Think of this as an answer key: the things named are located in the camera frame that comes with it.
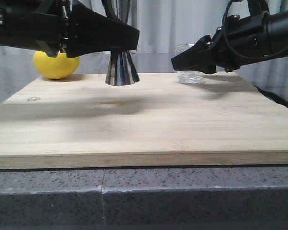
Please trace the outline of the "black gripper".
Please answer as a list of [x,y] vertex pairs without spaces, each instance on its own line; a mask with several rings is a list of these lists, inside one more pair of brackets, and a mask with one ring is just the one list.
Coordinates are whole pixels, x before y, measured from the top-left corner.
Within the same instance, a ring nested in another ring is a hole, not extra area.
[[136,50],[140,31],[78,0],[0,0],[0,46],[69,58]]
[[242,19],[237,15],[226,17],[212,38],[206,35],[174,56],[171,59],[173,69],[214,74],[216,66],[234,71],[270,55],[267,17],[266,13]]

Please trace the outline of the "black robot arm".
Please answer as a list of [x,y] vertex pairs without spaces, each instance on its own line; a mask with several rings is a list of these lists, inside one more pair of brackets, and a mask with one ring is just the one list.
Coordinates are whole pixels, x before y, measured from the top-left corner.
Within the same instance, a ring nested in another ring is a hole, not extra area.
[[217,67],[233,72],[241,66],[288,57],[288,10],[271,15],[265,0],[249,0],[249,16],[228,15],[214,36],[203,36],[188,50],[172,58],[176,71],[214,74]]

